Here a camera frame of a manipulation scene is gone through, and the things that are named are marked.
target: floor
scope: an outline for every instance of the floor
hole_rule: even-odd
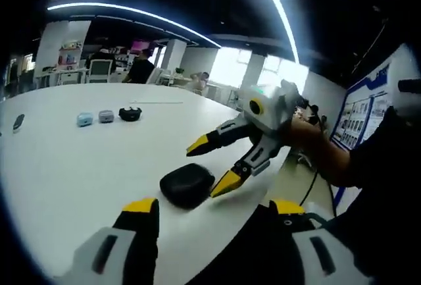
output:
[[[297,158],[289,155],[278,173],[278,180],[273,182],[262,204],[268,206],[271,199],[286,199],[300,203],[313,178],[313,170],[304,164],[297,164]],[[328,184],[320,175],[317,177],[304,207],[306,210],[309,207],[321,207],[327,215],[333,215]]]

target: small black device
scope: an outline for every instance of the small black device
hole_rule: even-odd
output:
[[[20,127],[22,126],[22,123],[24,122],[24,118],[25,118],[25,115],[23,115],[23,114],[20,114],[16,118],[16,120],[13,124],[13,132],[18,132],[20,130]]]
[[[118,111],[118,116],[126,122],[134,122],[139,119],[141,113],[142,110],[139,107],[122,108]]]
[[[208,198],[214,181],[215,177],[206,168],[190,163],[168,173],[159,186],[173,205],[193,209]]]

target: curved ceiling light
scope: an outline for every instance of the curved ceiling light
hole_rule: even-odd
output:
[[[131,12],[147,15],[147,16],[150,16],[150,17],[153,17],[153,18],[157,18],[158,20],[162,20],[164,22],[167,22],[169,24],[172,24],[174,26],[177,26],[179,28],[182,28],[183,30],[187,30],[188,32],[191,32],[192,34],[195,34],[196,36],[199,36],[200,38],[203,38],[204,40],[207,40],[208,42],[214,44],[218,48],[221,48],[221,45],[219,45],[218,43],[214,42],[213,40],[209,39],[208,37],[206,37],[202,34],[199,34],[195,30],[192,30],[188,27],[185,27],[184,25],[178,24],[177,22],[169,20],[165,17],[161,17],[159,15],[155,15],[155,14],[145,12],[145,11],[142,11],[142,10],[138,10],[138,9],[133,9],[131,7],[123,7],[122,5],[107,4],[107,3],[95,3],[95,2],[80,2],[80,3],[67,3],[67,4],[54,5],[52,7],[48,7],[47,10],[52,11],[52,10],[57,10],[57,9],[63,9],[65,7],[111,7],[111,8],[114,8],[114,9],[120,9],[120,10],[131,11]]]
[[[284,11],[284,7],[282,6],[281,0],[272,0],[272,1],[275,4],[276,10],[278,11],[279,16],[281,17],[281,20],[285,26],[285,30],[288,35],[289,43],[291,44],[292,53],[294,55],[295,62],[300,63],[298,59],[297,47],[295,46],[294,36],[292,34],[292,29],[291,29],[291,26],[289,25],[288,18]]]

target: black ceiling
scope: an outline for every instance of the black ceiling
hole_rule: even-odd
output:
[[[185,36],[205,47],[212,45],[167,23],[131,12],[100,8],[67,8],[46,14],[45,8],[55,3],[95,1],[134,7],[166,17],[209,36],[220,45],[248,47],[260,52],[293,59],[289,40],[271,0],[40,0],[30,18],[23,23],[30,30],[21,32],[21,43],[32,42],[49,20],[74,14],[101,14],[138,20],[175,34]],[[403,27],[402,17],[413,11],[411,0],[281,0],[295,37],[300,62],[310,69],[344,86],[355,82],[383,61],[398,45]],[[96,20],[97,33],[104,34],[108,26],[114,36],[160,39],[172,38],[146,26],[124,26],[117,21]],[[355,65],[367,52],[380,30],[376,44],[353,72]],[[281,47],[232,40],[220,40],[213,34],[235,34],[248,37],[277,39]]]

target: white round table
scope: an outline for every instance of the white round table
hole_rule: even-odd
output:
[[[129,105],[143,110],[139,121],[118,117],[119,108]],[[113,123],[98,123],[103,109],[114,111]],[[94,114],[93,125],[76,126],[81,112]],[[192,158],[186,148],[234,118],[233,109],[178,88],[78,84],[18,95],[2,102],[1,113],[3,193],[24,246],[49,277],[63,275],[74,250],[112,226],[125,204],[157,197],[155,284],[185,284],[238,233],[289,151],[283,148],[240,189],[183,211],[160,193],[159,180],[188,163],[207,167],[216,179],[231,168],[251,147],[249,140]],[[13,134],[19,114],[25,119]]]

